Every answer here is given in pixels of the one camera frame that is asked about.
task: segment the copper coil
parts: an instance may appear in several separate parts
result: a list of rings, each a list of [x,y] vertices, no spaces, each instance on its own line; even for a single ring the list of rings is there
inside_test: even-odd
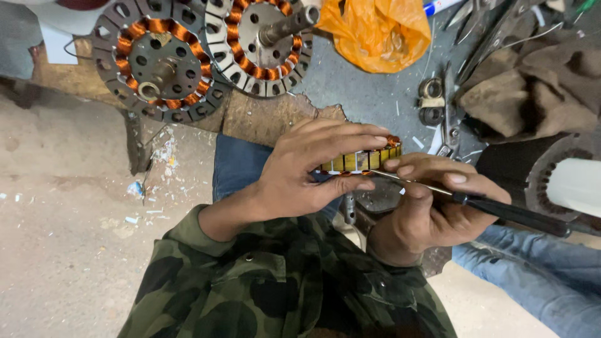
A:
[[[132,40],[137,40],[146,34],[146,20],[140,20],[132,23],[127,32],[132,37]]]
[[[298,52],[302,48],[302,37],[300,35],[292,36],[292,50]]]
[[[292,64],[297,64],[299,62],[299,57],[300,57],[300,55],[297,52],[291,51],[290,55],[288,55],[287,60],[290,60],[290,62],[292,62]]]
[[[244,10],[240,7],[234,6],[230,11],[230,15],[225,18],[225,23],[229,25],[237,25],[242,21],[242,12]]]
[[[250,4],[250,0],[234,0],[234,6],[240,7],[242,10],[245,10]]]
[[[234,53],[234,59],[239,58],[241,55],[244,55],[244,51],[242,50],[242,46],[238,41],[228,42],[230,45],[232,53]]]
[[[188,42],[192,35],[184,26],[174,22],[171,27],[171,34],[183,42]]]
[[[263,77],[265,76],[265,68],[255,67],[252,70],[251,75],[254,76],[257,79],[263,79]]]
[[[211,62],[203,62],[200,64],[200,70],[203,73],[205,78],[213,78],[213,74],[211,73]]]
[[[206,82],[204,82],[203,80],[200,80],[198,82],[198,86],[196,87],[196,91],[199,92],[201,95],[206,95],[207,91],[209,90],[210,85]]]
[[[246,56],[242,55],[240,60],[236,60],[240,68],[244,70],[247,74],[252,73],[252,69],[255,67],[255,64],[251,62]]]
[[[238,41],[240,36],[238,35],[238,26],[228,24],[227,25],[227,41]]]
[[[284,64],[281,65],[279,69],[282,72],[282,76],[286,76],[292,71],[292,66],[288,62],[284,62]]]
[[[185,104],[191,106],[195,103],[197,103],[198,101],[200,101],[200,96],[198,96],[198,94],[196,94],[196,92],[186,96],[183,98],[183,100]]]
[[[277,80],[279,79],[279,70],[277,68],[269,68],[265,74],[265,80]]]
[[[177,108],[182,107],[181,100],[165,100],[165,104],[167,105],[167,108],[169,108],[169,109],[177,109]]]
[[[132,67],[129,64],[127,57],[124,55],[117,55],[117,57],[115,57],[115,64],[117,64],[121,75],[129,76],[132,73]]]
[[[292,14],[292,6],[288,1],[280,1],[278,8],[282,11],[282,13],[284,13],[285,16],[290,16]]]
[[[121,34],[117,42],[117,54],[129,55],[132,52],[132,43],[130,37]]]
[[[125,84],[126,84],[126,85],[127,85],[129,88],[131,88],[131,89],[134,91],[134,93],[137,93],[137,92],[138,92],[138,81],[136,81],[136,79],[134,79],[134,78],[133,78],[133,76],[131,76],[131,75],[130,75],[130,76],[127,78],[127,80],[125,80]]]
[[[171,20],[169,19],[149,19],[148,30],[152,33],[160,34],[169,31]]]

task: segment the metal tool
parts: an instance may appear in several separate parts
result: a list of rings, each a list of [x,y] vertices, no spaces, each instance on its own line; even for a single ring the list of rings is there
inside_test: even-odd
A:
[[[451,22],[449,22],[447,25],[447,27],[452,26],[455,23],[463,20],[471,13],[468,21],[465,23],[465,26],[457,37],[455,45],[460,44],[465,40],[465,38],[468,37],[474,28],[482,21],[482,18],[488,11],[494,9],[504,1],[505,0],[468,0],[465,4],[463,4],[453,19],[451,19]]]
[[[503,14],[503,17],[495,24],[487,37],[480,43],[478,49],[474,52],[472,58],[462,68],[457,79],[457,84],[462,85],[471,75],[476,66],[478,66],[490,53],[503,48],[507,42],[507,37],[517,26],[526,11],[534,6],[542,4],[545,0],[514,0],[513,4]]]
[[[399,182],[402,185],[405,183],[419,183],[410,180],[404,180],[399,178],[395,174],[385,173],[379,170],[370,170],[373,173],[387,177],[395,182]],[[510,204],[501,203],[499,201],[491,200],[483,195],[468,194],[460,191],[448,191],[446,189],[437,188],[435,186],[424,185],[426,188],[440,193],[443,198],[447,198],[455,203],[461,205],[467,205],[485,212],[489,215],[496,216],[502,220],[512,221],[519,223],[523,226],[527,226],[557,237],[566,238],[570,235],[570,227],[568,223],[560,221],[556,218],[552,218],[546,215],[539,214],[534,211],[522,209],[517,206]]]

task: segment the gray floor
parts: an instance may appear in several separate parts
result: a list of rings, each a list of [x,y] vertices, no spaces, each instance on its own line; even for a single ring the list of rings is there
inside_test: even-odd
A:
[[[129,174],[121,115],[52,92],[40,102],[24,111],[0,96],[0,337],[114,337],[153,240],[211,201],[215,134],[170,125],[178,166],[165,176],[166,163],[155,165],[147,186],[158,187],[156,202],[142,206],[126,193],[143,176]],[[145,139],[162,127],[143,122]],[[430,282],[460,337],[554,337],[457,265]]]

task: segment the worn wooden board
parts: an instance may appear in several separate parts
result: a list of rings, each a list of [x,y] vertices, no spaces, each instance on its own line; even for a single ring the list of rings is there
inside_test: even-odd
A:
[[[222,131],[231,137],[273,147],[295,123],[317,117],[346,118],[339,105],[317,109],[304,95],[255,99],[235,90],[225,111]]]

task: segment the metal shaft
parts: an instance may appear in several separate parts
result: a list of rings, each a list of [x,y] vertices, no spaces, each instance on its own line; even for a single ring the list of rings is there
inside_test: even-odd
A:
[[[165,84],[175,77],[175,67],[171,60],[159,60],[152,71],[152,81],[142,82],[138,86],[139,95],[147,101],[157,100]]]
[[[309,5],[259,31],[259,42],[266,47],[275,45],[281,39],[312,27],[319,21],[319,9]]]

